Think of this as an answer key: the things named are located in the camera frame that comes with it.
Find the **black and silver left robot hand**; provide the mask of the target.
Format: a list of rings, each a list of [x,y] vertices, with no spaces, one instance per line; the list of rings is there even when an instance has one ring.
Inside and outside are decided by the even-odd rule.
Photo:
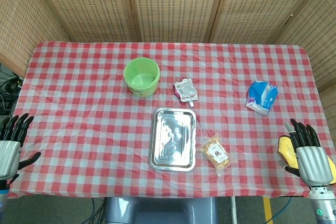
[[[25,113],[22,116],[6,117],[1,121],[1,187],[7,187],[19,176],[18,170],[33,164],[41,156],[41,152],[36,152],[29,159],[20,159],[33,119],[33,116]]]

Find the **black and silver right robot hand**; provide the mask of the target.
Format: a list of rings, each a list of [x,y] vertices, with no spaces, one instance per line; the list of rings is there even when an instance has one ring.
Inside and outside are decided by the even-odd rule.
[[[315,129],[297,122],[295,119],[286,123],[298,167],[285,166],[285,171],[294,174],[308,187],[322,187],[335,183],[325,149],[321,146]]]

